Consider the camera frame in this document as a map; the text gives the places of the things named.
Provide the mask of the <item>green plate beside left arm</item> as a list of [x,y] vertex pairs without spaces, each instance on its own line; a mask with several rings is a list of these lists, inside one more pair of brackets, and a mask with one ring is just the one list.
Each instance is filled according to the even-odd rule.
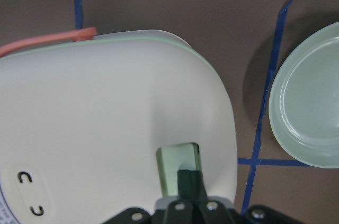
[[270,91],[269,120],[291,157],[338,168],[338,23],[309,36],[283,62]]

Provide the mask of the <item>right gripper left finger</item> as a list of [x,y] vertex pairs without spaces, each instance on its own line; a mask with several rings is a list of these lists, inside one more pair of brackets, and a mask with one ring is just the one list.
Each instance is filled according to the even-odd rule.
[[165,211],[163,223],[183,223],[193,222],[193,180],[195,171],[179,170],[177,173],[177,199],[169,203]]

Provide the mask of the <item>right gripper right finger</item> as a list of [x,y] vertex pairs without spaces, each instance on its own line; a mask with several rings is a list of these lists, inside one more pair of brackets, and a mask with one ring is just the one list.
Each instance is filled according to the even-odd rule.
[[189,171],[193,223],[237,223],[234,204],[222,196],[208,196],[200,171]]

